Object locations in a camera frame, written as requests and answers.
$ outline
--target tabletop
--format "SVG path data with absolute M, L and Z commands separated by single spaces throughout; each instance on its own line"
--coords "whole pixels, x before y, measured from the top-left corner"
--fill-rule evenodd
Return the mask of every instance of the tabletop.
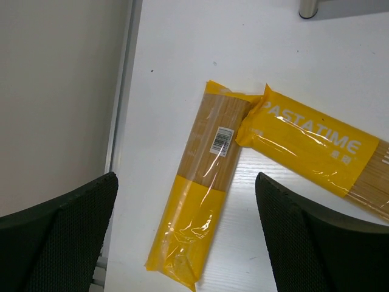
M 325 1 L 307 21 L 298 0 L 143 0 L 106 292 L 188 291 L 144 264 L 207 80 L 246 93 L 262 93 L 268 83 L 389 141 L 388 9 L 350 3 Z M 259 172 L 324 206 L 382 223 L 243 149 L 198 291 L 277 290 L 256 206 Z

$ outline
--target barcode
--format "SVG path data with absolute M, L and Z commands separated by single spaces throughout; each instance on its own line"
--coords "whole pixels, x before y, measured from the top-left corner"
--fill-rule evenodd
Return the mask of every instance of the barcode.
M 233 130 L 219 127 L 209 152 L 225 157 L 229 150 L 232 136 Z

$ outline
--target plastic wrapper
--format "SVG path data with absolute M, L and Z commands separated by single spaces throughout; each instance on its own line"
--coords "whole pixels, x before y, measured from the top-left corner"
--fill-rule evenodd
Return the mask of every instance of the plastic wrapper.
M 389 143 L 266 86 L 236 138 L 389 220 Z
M 238 128 L 261 96 L 208 82 L 146 268 L 195 291 L 231 183 Z

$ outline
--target yellow plastic packaging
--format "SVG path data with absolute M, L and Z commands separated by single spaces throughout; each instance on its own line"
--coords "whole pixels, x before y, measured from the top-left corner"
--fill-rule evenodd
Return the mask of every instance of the yellow plastic packaging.
M 389 143 L 266 86 L 236 138 L 332 193 L 389 219 Z
M 260 99 L 207 83 L 145 264 L 148 271 L 196 291 L 238 160 L 236 133 Z

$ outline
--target metal cylinder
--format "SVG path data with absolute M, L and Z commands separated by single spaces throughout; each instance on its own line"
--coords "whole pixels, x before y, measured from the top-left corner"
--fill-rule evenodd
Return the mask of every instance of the metal cylinder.
M 312 18 L 317 13 L 318 0 L 300 0 L 299 14 L 302 18 Z

